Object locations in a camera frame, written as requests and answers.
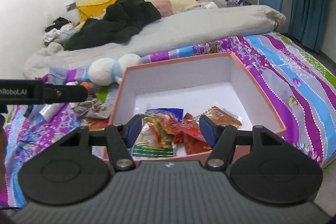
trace stuffed toy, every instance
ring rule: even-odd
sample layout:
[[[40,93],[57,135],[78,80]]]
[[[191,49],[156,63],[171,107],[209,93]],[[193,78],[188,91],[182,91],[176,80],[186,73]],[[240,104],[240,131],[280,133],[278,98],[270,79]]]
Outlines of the stuffed toy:
[[[112,58],[102,58],[94,61],[88,70],[92,83],[100,86],[121,83],[127,67],[142,64],[141,57],[136,54],[125,54],[118,61]]]

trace blue curtain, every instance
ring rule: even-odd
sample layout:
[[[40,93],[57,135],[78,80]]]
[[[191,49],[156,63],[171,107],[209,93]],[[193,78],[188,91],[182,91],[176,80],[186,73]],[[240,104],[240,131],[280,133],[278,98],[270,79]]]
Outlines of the blue curtain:
[[[288,34],[316,52],[320,51],[326,28],[329,0],[293,0]]]

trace bed sheet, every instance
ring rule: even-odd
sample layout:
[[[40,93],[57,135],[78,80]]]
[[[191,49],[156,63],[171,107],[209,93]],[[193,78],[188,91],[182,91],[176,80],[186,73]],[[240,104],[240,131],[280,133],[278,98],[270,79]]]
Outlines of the bed sheet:
[[[287,131],[283,138],[318,162],[321,167],[336,158],[336,78],[310,54],[279,33],[226,37],[213,42],[149,54],[144,63],[210,54],[234,52],[270,98]],[[67,81],[87,80],[87,70],[73,69]],[[115,84],[103,87],[101,100],[114,101]],[[17,172],[31,157],[79,126],[82,122],[66,105],[54,120],[24,119],[16,106],[6,128],[9,147],[6,156],[6,188],[0,195],[4,206],[21,207],[24,200]]]

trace box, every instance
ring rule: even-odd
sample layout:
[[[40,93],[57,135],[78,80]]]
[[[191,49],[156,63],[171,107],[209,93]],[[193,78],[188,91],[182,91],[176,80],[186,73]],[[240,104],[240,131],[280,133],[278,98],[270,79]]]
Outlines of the box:
[[[243,118],[241,130],[263,125],[282,136],[286,128],[272,103],[248,69],[232,52],[178,58],[127,68],[119,86],[112,123],[127,123],[135,114],[150,108],[182,108],[184,114],[204,113],[222,106]],[[237,146],[234,161],[250,152]],[[210,152],[160,160],[200,160]],[[103,155],[108,162],[106,149]]]

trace white cloth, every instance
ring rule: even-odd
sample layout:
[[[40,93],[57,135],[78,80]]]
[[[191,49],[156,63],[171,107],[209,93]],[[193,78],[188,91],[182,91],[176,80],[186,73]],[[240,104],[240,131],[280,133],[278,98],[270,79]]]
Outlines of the white cloth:
[[[148,24],[125,44],[108,43],[100,47],[64,51],[62,46],[51,42],[27,60],[23,74],[27,79],[43,77],[49,71],[47,64],[53,54],[65,59],[70,69],[80,68],[105,57],[117,60],[129,53],[142,57],[233,35],[267,33],[281,27],[285,21],[283,14],[265,5],[192,10]]]
[[[68,23],[66,25],[63,25],[61,27],[61,29],[56,29],[56,28],[53,28],[51,29],[49,32],[46,32],[44,33],[43,35],[43,42],[44,43],[50,43],[51,41],[53,41],[55,38],[59,37],[59,35],[61,33],[64,33],[64,32],[67,32],[67,31],[70,31],[72,28],[73,28],[73,24],[72,23]]]

